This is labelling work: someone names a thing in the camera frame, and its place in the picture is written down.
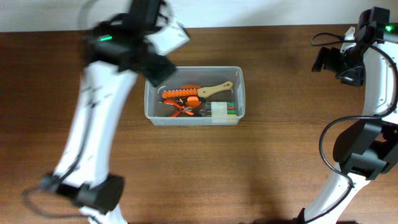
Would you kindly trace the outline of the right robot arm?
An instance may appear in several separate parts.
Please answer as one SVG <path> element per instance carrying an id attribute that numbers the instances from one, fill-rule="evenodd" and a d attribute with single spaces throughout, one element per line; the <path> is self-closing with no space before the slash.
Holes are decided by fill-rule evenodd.
<path id="1" fill-rule="evenodd" d="M 354 196 L 380 174 L 397 164 L 397 25 L 389 22 L 390 11 L 373 7 L 363 11 L 358 26 L 335 42 L 317 44 L 312 71 L 329 70 L 342 83 L 365 87 L 363 113 L 330 122 L 352 120 L 333 146 L 334 164 L 325 162 L 332 174 L 318 197 L 303 208 L 295 223 L 338 223 Z"/>

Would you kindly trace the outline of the small red-handled pliers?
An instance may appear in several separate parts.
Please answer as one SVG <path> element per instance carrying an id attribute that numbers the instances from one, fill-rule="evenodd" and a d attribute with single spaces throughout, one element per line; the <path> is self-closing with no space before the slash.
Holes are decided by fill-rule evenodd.
<path id="1" fill-rule="evenodd" d="M 177 103 L 176 101 L 164 100 L 163 104 L 172 105 L 172 106 L 176 107 L 177 112 L 175 112 L 174 114 L 170 115 L 170 117 L 177 117 L 179 114 L 182 114 L 182 113 L 187 114 L 189 116 L 193 116 L 194 115 L 194 112 L 192 111 L 191 107 L 181 105 L 181 104 Z"/>

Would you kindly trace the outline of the orange perforated strip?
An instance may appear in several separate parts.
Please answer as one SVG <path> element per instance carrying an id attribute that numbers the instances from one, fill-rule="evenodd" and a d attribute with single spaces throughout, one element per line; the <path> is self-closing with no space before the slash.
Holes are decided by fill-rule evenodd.
<path id="1" fill-rule="evenodd" d="M 179 89 L 179 90 L 165 90 L 162 93 L 162 98 L 181 98 L 181 97 L 189 97 L 189 96 L 197 96 L 196 89 Z"/>

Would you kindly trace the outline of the orange scraper wooden handle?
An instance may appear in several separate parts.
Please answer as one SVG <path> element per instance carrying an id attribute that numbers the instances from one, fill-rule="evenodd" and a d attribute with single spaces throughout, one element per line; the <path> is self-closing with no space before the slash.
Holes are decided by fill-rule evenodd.
<path id="1" fill-rule="evenodd" d="M 222 83 L 220 85 L 216 85 L 216 86 L 208 86 L 208 87 L 200 87 L 197 85 L 185 85 L 182 86 L 183 89 L 196 89 L 197 90 L 197 96 L 200 98 L 204 98 L 207 99 L 210 96 L 219 93 L 221 91 L 226 91 L 226 90 L 231 90 L 233 87 L 233 82 L 225 82 Z"/>

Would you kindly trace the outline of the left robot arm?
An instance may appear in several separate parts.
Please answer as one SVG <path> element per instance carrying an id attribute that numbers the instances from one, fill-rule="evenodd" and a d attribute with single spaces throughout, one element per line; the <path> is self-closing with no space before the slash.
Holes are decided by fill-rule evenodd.
<path id="1" fill-rule="evenodd" d="M 63 195 L 90 223 L 124 223 L 124 179 L 109 172 L 114 134 L 139 75 L 158 86 L 175 71 L 168 54 L 189 35 L 167 1 L 133 1 L 83 38 L 83 75 L 67 145 L 40 191 Z"/>

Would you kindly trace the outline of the orange black long-nose pliers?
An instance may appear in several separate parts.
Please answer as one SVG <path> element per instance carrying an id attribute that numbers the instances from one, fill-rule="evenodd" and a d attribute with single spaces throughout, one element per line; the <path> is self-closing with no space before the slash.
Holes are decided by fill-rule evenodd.
<path id="1" fill-rule="evenodd" d="M 202 103 L 205 103 L 206 100 L 204 98 L 200 98 L 198 96 L 187 96 L 187 97 L 178 97 L 178 98 L 164 98 L 161 100 L 161 103 L 166 105 L 176 106 L 179 109 L 183 109 L 186 107 L 190 107 L 191 109 L 195 109 Z"/>

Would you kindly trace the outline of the clear box coloured tubes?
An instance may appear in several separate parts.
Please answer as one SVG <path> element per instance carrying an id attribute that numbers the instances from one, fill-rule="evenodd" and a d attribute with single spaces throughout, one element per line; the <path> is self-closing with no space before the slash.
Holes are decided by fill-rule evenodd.
<path id="1" fill-rule="evenodd" d="M 205 103 L 200 110 L 200 114 L 204 117 L 236 117 L 235 102 L 209 102 Z"/>

